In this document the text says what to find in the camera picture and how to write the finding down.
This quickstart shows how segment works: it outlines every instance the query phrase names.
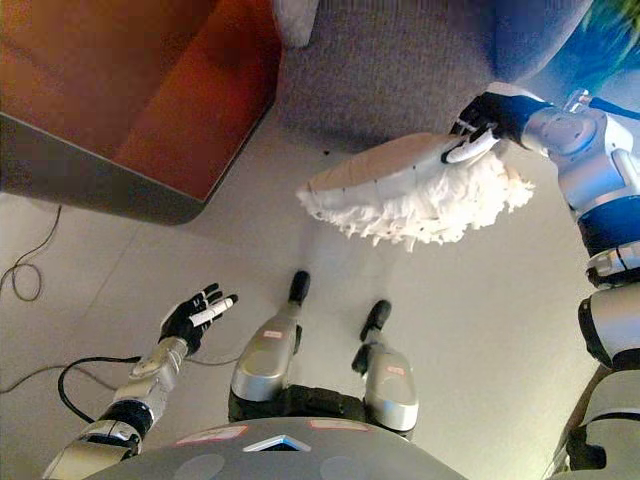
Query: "gray floor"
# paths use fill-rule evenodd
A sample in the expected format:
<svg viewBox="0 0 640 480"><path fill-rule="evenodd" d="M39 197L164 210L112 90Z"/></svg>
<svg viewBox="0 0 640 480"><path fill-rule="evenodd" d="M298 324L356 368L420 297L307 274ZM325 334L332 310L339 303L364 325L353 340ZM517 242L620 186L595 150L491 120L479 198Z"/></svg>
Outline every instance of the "gray floor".
<svg viewBox="0 0 640 480"><path fill-rule="evenodd" d="M506 157L537 185L525 208L457 244L420 245L412 255L374 249L298 206L294 188L341 157L303 146L268 116L188 225L65 207L53 243L37 258L41 300L2 294L1 383L42 364L144 353L167 310L214 280L240 303L209 331L198 357L232 358L305 267L313 284L294 381L362 394L349 369L357 332L374 301L389 298L388 337L412 361L421 396L415 442L473 480L538 480L595 370L576 319L591 288L554 167L516 147ZM0 195L0 265L40 239L54 211ZM147 448L225 423L232 368L187 365ZM94 370L112 381L126 376L122 366ZM83 427L58 401L56 376L0 397L2 479L37 477ZM110 398L76 375L69 390L94 415Z"/></svg>

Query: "electrical cord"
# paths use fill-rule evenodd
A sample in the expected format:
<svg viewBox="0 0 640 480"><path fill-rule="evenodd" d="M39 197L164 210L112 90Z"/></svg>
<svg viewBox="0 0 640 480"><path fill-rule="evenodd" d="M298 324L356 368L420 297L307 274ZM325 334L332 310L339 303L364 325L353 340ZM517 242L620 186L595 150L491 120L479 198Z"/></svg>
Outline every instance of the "electrical cord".
<svg viewBox="0 0 640 480"><path fill-rule="evenodd" d="M60 376L58 377L58 395L60 396L60 400L62 400L62 403L64 403L64 405L69 410L71 410L73 413L75 413L78 417L83 419L85 422L93 423L95 420L93 418L91 418L89 415L87 415L86 413L84 413L82 410L80 410L78 407L76 407L73 404L73 402L69 399L69 397L67 396L67 394L65 392L65 389L64 389L64 379L65 379L65 376L67 375L67 373L72 368L77 368L76 365L81 364L81 363L88 363L88 362L138 363L141 358L142 357L139 357L139 356L128 357L128 358L86 357L86 358L81 358L79 360L76 360L75 362L70 363L69 365L67 365L64 368L64 370L62 370L62 372L60 373ZM219 367L219 366L222 366L222 365L228 365L230 363L236 362L238 360L238 358L240 358L240 357L232 358L230 360L225 360L225 361L222 361L222 362L203 362L201 360L195 360L195 359L192 359L192 358L187 358L185 361L189 362L189 363L193 363L195 365L202 365L202 366L207 366L207 367ZM26 378L24 378L24 379L22 379L22 380L20 380L20 381L18 381L16 383L19 385L24 380L26 380Z"/></svg>
<svg viewBox="0 0 640 480"><path fill-rule="evenodd" d="M62 213L62 205L58 205L58 210L56 211L56 218L55 218L55 221L53 222L53 226L51 227L51 230L49 231L49 234L47 235L47 238L45 238L44 241L37 247L32 248L27 253L22 254L20 258L16 260L13 266L9 267L4 271L4 273L2 274L2 277L0 277L0 295L2 295L2 288L4 286L4 282L9 277L11 277L11 288L13 289L13 293L15 294L15 296L18 297L20 300L22 300L23 302L35 302L40 297L40 294L42 293L42 271L33 263L29 263L23 260L29 255L37 253L39 250L44 248L49 243L49 241L53 238L53 235L58 228L58 224L60 223L61 213ZM25 269L25 268L29 268L33 270L36 273L36 277L38 279L36 291L31 296L23 295L22 293L20 293L20 290L18 289L18 284L17 284L18 272L20 272L21 269Z"/></svg>
<svg viewBox="0 0 640 480"><path fill-rule="evenodd" d="M223 360L223 361L220 361L220 362L204 362L202 360L196 360L194 358L186 358L185 362L193 363L194 365L200 365L200 366L204 366L204 367L221 367L223 365L229 365L231 363L237 362L239 358L240 358L240 356L236 356L236 357L231 358L229 360ZM19 378L18 380L13 382L11 385L9 385L7 388L0 390L0 395L6 395L8 393L13 392L18 387L20 387L24 382L26 382L30 378L35 377L36 375L39 375L39 374L45 373L45 372L49 372L51 370L63 369L62 372L60 373L60 376L58 377L58 395L60 396L60 400L62 400L62 403L69 410L71 410L73 413L75 413L78 417L82 418L87 423L93 423L94 420L89 415L85 414L82 410L80 410L78 407L76 407L73 404L73 402L69 399L69 396L67 395L67 393L65 391L65 387L64 387L64 380L65 380L65 377L66 377L67 373L69 373L71 370L76 370L76 371L82 373L83 375L87 376L88 378L90 378L94 382L96 382L98 385L101 385L102 387L106 388L107 390L111 390L112 392L114 392L114 391L117 390L117 387L105 382L100 377L98 377L97 375L94 375L90 371L85 370L82 367L78 367L78 365L81 364L81 363L89 363L89 362L137 363L138 361L140 361L140 359L141 359L141 357L139 357L139 356L127 357L127 358L85 357L85 358L81 358L79 360L76 360L75 362L72 362L70 364L65 364L65 365L46 365L44 367L40 367L40 368L28 373L27 375Z"/></svg>
<svg viewBox="0 0 640 480"><path fill-rule="evenodd" d="M223 365L229 365L235 363L240 359L240 356L234 357L230 360L222 360L220 362L203 362L202 360L196 360L195 358L187 358L185 361L193 363L194 365L201 365L203 367L222 367Z"/></svg>
<svg viewBox="0 0 640 480"><path fill-rule="evenodd" d="M67 396L66 392L64 391L64 378L67 375L67 373L76 365L79 365L81 363L89 363L89 362L106 362L106 363L138 363L140 361L142 357L128 357L128 358L116 358L116 357L86 357L86 358L81 358L80 360L76 360L75 362L71 362L69 365L67 365L64 370L62 370L62 372L60 373L60 376L58 377L58 395L60 396L60 400L62 400L62 403L65 404L65 406L71 410L73 413L75 413L78 417L80 417L81 419L83 419L85 422L87 423L93 423L95 420L93 418L91 418L89 415L87 415L86 413L84 413L82 410L80 410L78 407L76 407L71 400L69 400L69 397Z"/></svg>
<svg viewBox="0 0 640 480"><path fill-rule="evenodd" d="M230 360L223 360L223 361L220 361L220 362L203 362L202 360L196 360L194 358L187 358L185 361L189 362L189 363L193 363L194 365L200 365L200 366L203 366L203 367L221 367L223 365L229 365L230 363L237 362L239 358L240 357L235 357L235 358L232 358ZM13 392L20 385L22 385L24 382L26 382L27 380L35 377L36 375L40 375L41 373L45 373L45 372L50 372L52 370L61 370L63 368L66 368L67 365L68 364L65 363L65 364L61 364L61 365L46 365L44 367L40 367L37 370L34 370L31 373L28 373L27 375L19 378L18 380L13 382L11 385L9 385L7 388L0 389L0 395L6 395L8 393ZM76 366L76 367L73 367L73 370L83 374L84 376L86 376L88 378L90 378L91 380L96 382L98 385L106 388L107 390L111 390L112 392L115 392L118 389L117 387L111 385L110 383L105 382L104 380L102 380L97 375L94 375L89 370L85 370L82 367Z"/></svg>
<svg viewBox="0 0 640 480"><path fill-rule="evenodd" d="M39 374L45 373L45 372L50 372L51 370L63 369L63 368L66 368L66 367L67 367L67 364L64 364L64 365L47 365L47 366L38 368L37 370L34 370L33 372L25 375L24 377L19 378L18 380L13 382L11 385L9 385L7 388L5 388L3 390L0 390L0 395L6 395L7 393L13 392L16 388L18 388L24 382L26 382L30 378L35 377L36 375L39 375ZM91 373L89 370L85 370L82 367L73 367L73 369L75 371L85 375L86 377L90 378L91 380L96 382L98 385L103 386L107 390L111 390L112 392L115 392L117 390L116 387L114 387L113 385L105 382L104 380L102 380L97 375L94 375L93 373Z"/></svg>

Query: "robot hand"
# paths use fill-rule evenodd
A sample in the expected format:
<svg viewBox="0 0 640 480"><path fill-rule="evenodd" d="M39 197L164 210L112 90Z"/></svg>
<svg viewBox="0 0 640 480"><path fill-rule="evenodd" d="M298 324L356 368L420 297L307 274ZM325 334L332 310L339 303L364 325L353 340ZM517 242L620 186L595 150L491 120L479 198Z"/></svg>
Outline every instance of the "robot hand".
<svg viewBox="0 0 640 480"><path fill-rule="evenodd" d="M196 353L204 332L222 316L222 312L238 301L236 295L218 301L222 295L222 290L214 283L173 308L162 322L158 341L169 337L182 338L189 349L187 356Z"/></svg>

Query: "black cable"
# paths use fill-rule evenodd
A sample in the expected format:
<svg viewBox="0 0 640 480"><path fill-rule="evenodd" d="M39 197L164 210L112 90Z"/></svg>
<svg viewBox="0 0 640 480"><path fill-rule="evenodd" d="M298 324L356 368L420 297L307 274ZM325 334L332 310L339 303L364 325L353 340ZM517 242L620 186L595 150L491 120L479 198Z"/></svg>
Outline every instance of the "black cable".
<svg viewBox="0 0 640 480"><path fill-rule="evenodd" d="M634 120L640 120L640 112L634 112L633 110L627 110L626 108L619 107L615 103L607 102L600 97L593 97L589 102L591 108L597 108L605 112L613 113L614 115L620 115L621 117L632 118Z"/></svg>
<svg viewBox="0 0 640 480"><path fill-rule="evenodd" d="M9 276L11 276L11 287L13 288L13 293L20 300L22 300L23 302L34 302L40 297L40 293L42 292L42 271L38 267L36 267L34 264L26 261L23 262L23 260L29 255L37 253L38 250L44 248L49 243L49 241L53 237L53 234L56 232L56 229L58 228L58 223L60 223L61 212L62 212L62 205L58 205L58 210L56 212L56 219L53 222L53 226L51 227L51 231L49 232L49 235L47 235L47 238L45 238L44 241L37 247L32 248L27 253L21 255L20 258L16 260L16 262L13 264L12 267L9 267L7 270L4 271L4 273L2 274L2 277L0 278L0 295L2 294L2 288L4 286L4 282L7 280L7 278L9 278ZM36 292L30 297L26 295L22 295L18 290L17 277L18 277L18 272L22 268L30 268L31 270L36 272L36 276L38 277Z"/></svg>
<svg viewBox="0 0 640 480"><path fill-rule="evenodd" d="M221 362L203 362L202 360L187 358L185 362L193 363L194 365L201 365L203 367L222 367L223 365L229 365L230 363L237 362L239 359L240 357L235 357L230 360L223 360Z"/></svg>
<svg viewBox="0 0 640 480"><path fill-rule="evenodd" d="M75 413L77 416L79 416L81 419L83 419L85 422L87 423L93 423L94 419L91 418L89 415L87 415L86 413L84 413L82 410L80 410L78 407L76 407L71 400L69 400L69 397L67 397L67 394L64 391L64 377L67 375L67 373L69 372L69 370L71 370L73 367L75 367L76 365L79 365L81 363L89 363L89 362L107 362L107 363L138 363L140 361L141 357L128 357L128 358L115 358L115 357L86 357L86 358L81 358L80 360L76 360L75 362L70 363L69 365L67 365L64 370L62 370L62 372L60 373L60 376L58 377L58 395L60 395L60 400L62 400L62 403L65 404L65 406L71 410L73 413Z"/></svg>
<svg viewBox="0 0 640 480"><path fill-rule="evenodd" d="M51 370L60 370L60 369L66 368L66 366L67 365L64 364L64 365L46 365L44 367L40 367L37 370L34 370L33 372L25 375L24 377L19 378L18 380L13 382L11 385L9 385L7 388L0 389L0 395L6 395L7 393L13 392L16 388L18 388L24 382L26 382L30 378L35 377L36 375L40 375L41 373L45 373L45 372L50 372ZM104 380L102 380L97 375L94 375L93 373L91 373L89 370L85 370L82 367L73 367L73 369L74 369L74 371L77 371L77 372L89 377L91 380L96 382L98 385L103 386L107 390L111 390L112 392L116 391L116 387L114 387L113 385L105 382Z"/></svg>

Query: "gray upholstered chair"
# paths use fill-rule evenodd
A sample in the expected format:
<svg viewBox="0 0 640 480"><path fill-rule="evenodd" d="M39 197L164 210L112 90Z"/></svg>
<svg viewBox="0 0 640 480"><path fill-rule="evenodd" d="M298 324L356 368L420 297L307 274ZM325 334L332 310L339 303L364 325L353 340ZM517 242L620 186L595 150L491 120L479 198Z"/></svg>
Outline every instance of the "gray upholstered chair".
<svg viewBox="0 0 640 480"><path fill-rule="evenodd" d="M591 0L274 0L285 53L276 109L351 148L448 132L493 81L516 83L561 48Z"/></svg>

